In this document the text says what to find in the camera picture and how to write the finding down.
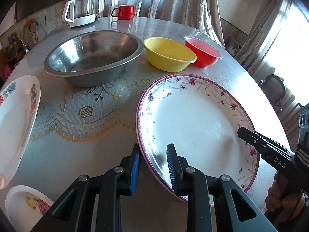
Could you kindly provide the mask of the person's right hand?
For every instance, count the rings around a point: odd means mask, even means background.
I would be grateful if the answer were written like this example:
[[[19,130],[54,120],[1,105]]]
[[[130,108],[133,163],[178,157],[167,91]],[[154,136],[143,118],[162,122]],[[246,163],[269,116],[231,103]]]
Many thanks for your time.
[[[296,193],[282,197],[282,190],[280,188],[281,174],[276,172],[274,181],[268,189],[268,196],[266,197],[266,208],[273,212],[279,208],[288,209],[288,213],[284,217],[284,221],[296,218],[302,210],[306,209],[308,204],[308,197],[303,193]]]

